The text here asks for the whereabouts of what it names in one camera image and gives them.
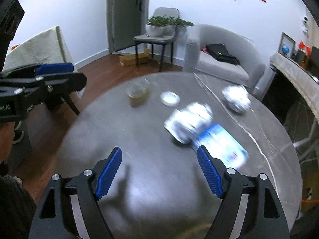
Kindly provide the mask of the crumpled white paper ball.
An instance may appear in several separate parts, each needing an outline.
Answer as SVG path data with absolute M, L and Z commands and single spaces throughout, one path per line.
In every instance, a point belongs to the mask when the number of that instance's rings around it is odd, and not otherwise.
M 227 86 L 222 90 L 228 107 L 238 114 L 245 113 L 251 104 L 249 94 L 243 85 Z

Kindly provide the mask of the brown cardboard tape roll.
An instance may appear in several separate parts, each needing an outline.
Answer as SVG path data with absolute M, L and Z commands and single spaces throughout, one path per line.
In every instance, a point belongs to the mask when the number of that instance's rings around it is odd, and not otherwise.
M 129 105 L 138 107 L 144 104 L 150 93 L 150 83 L 147 79 L 142 78 L 134 81 L 127 89 Z

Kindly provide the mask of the grey dining chair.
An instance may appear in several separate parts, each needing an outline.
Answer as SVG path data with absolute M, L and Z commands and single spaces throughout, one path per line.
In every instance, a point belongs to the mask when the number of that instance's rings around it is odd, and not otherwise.
M 173 16 L 175 18 L 179 17 L 179 10 L 176 8 L 165 8 L 159 7 L 157 8 L 152 16 Z M 146 33 L 143 35 L 135 36 L 133 38 L 135 43 L 135 55 L 136 55 L 136 66 L 139 67 L 138 63 L 138 45 L 139 44 L 150 44 L 151 45 L 151 55 L 154 57 L 154 45 L 160 45 L 162 47 L 159 59 L 159 72 L 162 71 L 162 66 L 164 62 L 164 54 L 165 48 L 167 45 L 171 45 L 170 50 L 170 62 L 172 64 L 173 54 L 174 54 L 174 42 L 176 40 L 177 30 L 175 30 L 174 34 L 171 36 L 161 36 L 161 37 L 147 37 Z

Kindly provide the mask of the flat cardboard box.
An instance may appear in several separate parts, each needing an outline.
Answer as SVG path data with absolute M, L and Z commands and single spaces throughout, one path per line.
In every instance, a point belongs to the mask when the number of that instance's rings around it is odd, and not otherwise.
M 149 49 L 144 49 L 144 52 L 138 54 L 138 63 L 144 64 L 149 60 Z M 119 63 L 121 66 L 136 65 L 136 55 L 125 55 L 119 57 Z

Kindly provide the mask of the small blue globe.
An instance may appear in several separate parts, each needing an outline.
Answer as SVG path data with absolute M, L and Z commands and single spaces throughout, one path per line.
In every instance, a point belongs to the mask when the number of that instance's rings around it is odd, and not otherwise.
M 290 52 L 290 48 L 286 45 L 286 44 L 283 44 L 282 45 L 282 48 L 281 48 L 281 51 L 284 55 L 288 55 L 289 52 Z

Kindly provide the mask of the crumpled white plastic wrapper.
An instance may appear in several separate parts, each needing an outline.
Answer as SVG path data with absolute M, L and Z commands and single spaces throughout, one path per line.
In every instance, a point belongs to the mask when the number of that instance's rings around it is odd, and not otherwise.
M 181 144 L 195 140 L 213 121 L 209 105 L 193 102 L 181 110 L 174 110 L 164 122 L 165 129 Z

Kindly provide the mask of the black handbag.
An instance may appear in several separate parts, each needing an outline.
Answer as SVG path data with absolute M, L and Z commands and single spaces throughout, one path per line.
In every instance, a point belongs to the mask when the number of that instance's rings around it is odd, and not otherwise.
M 225 47 L 225 44 L 208 44 L 206 51 L 219 62 L 225 62 L 233 65 L 239 65 L 237 57 L 231 55 Z

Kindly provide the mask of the framed picture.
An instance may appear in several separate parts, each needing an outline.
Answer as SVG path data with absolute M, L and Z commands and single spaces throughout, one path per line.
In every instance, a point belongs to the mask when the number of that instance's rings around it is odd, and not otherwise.
M 279 44 L 278 53 L 283 55 L 284 57 L 291 58 L 292 54 L 294 53 L 294 50 L 295 50 L 295 43 L 296 42 L 291 37 L 289 37 L 286 33 L 283 32 L 282 37 L 281 37 L 281 41 Z M 288 55 L 284 55 L 281 51 L 283 44 L 286 44 L 290 48 L 290 52 Z

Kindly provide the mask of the grey door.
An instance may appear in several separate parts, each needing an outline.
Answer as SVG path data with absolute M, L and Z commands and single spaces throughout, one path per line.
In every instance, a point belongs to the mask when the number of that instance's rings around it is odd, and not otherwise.
M 145 32 L 149 0 L 106 0 L 109 51 L 134 46 L 133 38 Z

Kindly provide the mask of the potted green plant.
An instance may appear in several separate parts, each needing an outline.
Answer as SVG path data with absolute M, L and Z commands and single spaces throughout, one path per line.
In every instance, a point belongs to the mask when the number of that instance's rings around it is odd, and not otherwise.
M 194 24 L 173 16 L 152 16 L 146 24 L 147 37 L 171 36 L 177 27 L 189 27 Z

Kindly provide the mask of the beige patterned tablecloth left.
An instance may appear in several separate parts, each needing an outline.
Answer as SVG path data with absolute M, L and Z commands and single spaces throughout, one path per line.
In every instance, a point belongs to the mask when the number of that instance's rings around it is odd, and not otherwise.
M 21 43 L 7 54 L 4 71 L 31 64 L 73 63 L 60 26 L 56 25 Z

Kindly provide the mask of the white plastic lid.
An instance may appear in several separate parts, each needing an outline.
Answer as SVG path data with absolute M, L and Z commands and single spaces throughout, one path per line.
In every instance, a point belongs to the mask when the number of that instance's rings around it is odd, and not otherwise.
M 168 107 L 175 107 L 180 102 L 180 97 L 171 91 L 166 91 L 160 95 L 161 102 Z

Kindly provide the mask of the blue white wipes pack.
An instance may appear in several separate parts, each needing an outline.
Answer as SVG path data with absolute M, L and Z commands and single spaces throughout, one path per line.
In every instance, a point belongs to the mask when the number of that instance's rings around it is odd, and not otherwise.
M 201 145 L 212 158 L 220 159 L 227 168 L 239 170 L 247 162 L 248 152 L 218 123 L 211 125 L 192 142 L 196 153 Z

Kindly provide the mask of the round grey marble table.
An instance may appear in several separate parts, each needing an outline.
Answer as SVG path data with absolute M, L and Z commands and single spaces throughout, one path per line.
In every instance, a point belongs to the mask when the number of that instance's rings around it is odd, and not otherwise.
M 278 193 L 287 223 L 293 226 L 302 198 L 299 160 L 278 119 L 257 99 L 242 116 L 222 103 L 227 81 L 205 74 L 163 72 L 146 76 L 147 101 L 129 104 L 127 91 L 138 79 L 99 96 L 70 127 L 57 154 L 56 173 L 78 175 L 122 150 L 122 163 L 100 202 L 116 238 L 204 238 L 220 200 L 211 193 L 195 151 L 174 140 L 164 128 L 173 113 L 160 99 L 171 91 L 179 108 L 198 102 L 213 111 L 213 121 L 248 152 L 243 175 L 268 175 Z

